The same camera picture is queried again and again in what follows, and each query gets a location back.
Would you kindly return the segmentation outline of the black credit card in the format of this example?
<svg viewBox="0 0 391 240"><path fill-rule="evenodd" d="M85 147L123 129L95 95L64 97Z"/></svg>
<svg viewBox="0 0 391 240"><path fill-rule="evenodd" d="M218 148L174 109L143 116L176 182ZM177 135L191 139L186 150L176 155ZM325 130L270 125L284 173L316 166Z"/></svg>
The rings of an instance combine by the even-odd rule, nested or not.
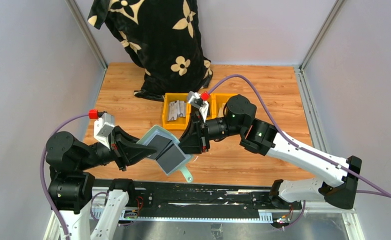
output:
<svg viewBox="0 0 391 240"><path fill-rule="evenodd" d="M171 174L184 160L186 155L180 150L176 144L169 146L163 153L159 155L156 162L165 174Z"/></svg>
<svg viewBox="0 0 391 240"><path fill-rule="evenodd" d="M151 160L156 160L159 155L173 143L173 141L167 137L161 135L155 135L152 140L147 144L148 147L154 148L155 153L148 156Z"/></svg>

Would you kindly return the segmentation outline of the green leather card holder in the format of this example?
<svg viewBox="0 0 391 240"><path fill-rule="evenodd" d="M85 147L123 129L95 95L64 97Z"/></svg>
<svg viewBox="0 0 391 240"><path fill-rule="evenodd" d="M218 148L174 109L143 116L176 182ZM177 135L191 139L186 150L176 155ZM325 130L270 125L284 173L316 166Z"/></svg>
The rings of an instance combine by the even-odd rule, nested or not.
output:
<svg viewBox="0 0 391 240"><path fill-rule="evenodd" d="M156 152L148 158L156 161L167 176L180 171L188 183L193 182L194 177L188 170L187 164L194 156L184 153L179 147L179 139L170 131L160 125L154 125L137 143L156 149Z"/></svg>

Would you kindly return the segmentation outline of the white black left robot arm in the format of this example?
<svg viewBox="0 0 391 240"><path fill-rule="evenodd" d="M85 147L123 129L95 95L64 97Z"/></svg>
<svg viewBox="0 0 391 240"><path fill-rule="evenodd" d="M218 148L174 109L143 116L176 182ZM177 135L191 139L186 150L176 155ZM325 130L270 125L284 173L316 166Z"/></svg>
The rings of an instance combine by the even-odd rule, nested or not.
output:
<svg viewBox="0 0 391 240"><path fill-rule="evenodd" d="M88 145L70 132L54 133L46 143L42 159L50 168L51 181L45 194L59 222L61 238L111 240L123 221L132 224L143 208L151 207L150 191L137 190L131 179L115 178L106 191L100 218L95 228L90 228L96 178L89 169L114 162L124 171L154 152L154 148L139 144L136 137L118 126L108 134L106 144Z"/></svg>

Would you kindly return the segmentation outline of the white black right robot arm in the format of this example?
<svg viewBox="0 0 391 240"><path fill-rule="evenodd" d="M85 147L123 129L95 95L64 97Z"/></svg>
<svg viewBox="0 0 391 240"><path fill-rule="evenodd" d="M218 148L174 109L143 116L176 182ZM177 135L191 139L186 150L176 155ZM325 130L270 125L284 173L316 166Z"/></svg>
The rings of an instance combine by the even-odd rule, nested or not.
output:
<svg viewBox="0 0 391 240"><path fill-rule="evenodd" d="M194 111L179 140L179 148L184 153L206 153L211 141L239 136L239 144L245 150L286 161L313 174L313 178L305 180L274 181L269 192L272 207L281 209L296 201L319 201L343 210L353 208L358 189L357 174L362 166L360 158L329 155L295 140L276 126L257 119L257 107L239 94L227 101L222 117L206 119L206 97L204 93L195 92L187 96Z"/></svg>

